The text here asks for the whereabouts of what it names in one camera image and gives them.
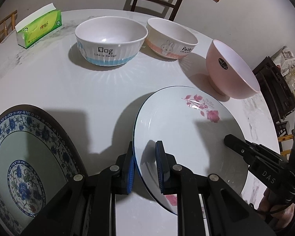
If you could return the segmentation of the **right hand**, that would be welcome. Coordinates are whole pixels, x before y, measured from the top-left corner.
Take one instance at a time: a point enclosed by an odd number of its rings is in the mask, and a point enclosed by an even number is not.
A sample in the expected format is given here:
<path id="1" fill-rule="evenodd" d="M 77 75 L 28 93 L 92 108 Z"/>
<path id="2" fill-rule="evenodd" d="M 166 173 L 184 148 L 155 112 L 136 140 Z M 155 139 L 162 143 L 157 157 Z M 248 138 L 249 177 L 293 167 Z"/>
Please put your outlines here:
<path id="1" fill-rule="evenodd" d="M 263 198 L 258 206 L 258 211 L 262 212 L 273 212 L 277 211 L 280 208 L 284 208 L 284 205 L 271 205 L 269 202 L 269 195 L 270 195 L 270 189 L 267 188 L 263 193 Z M 284 210 L 281 210 L 277 213 L 271 214 L 273 218 L 276 218 L 278 221 L 276 223 L 277 229 L 284 229 L 286 228 L 291 221 L 293 220 L 295 212 L 295 204 L 291 204 L 289 207 L 285 208 Z"/>

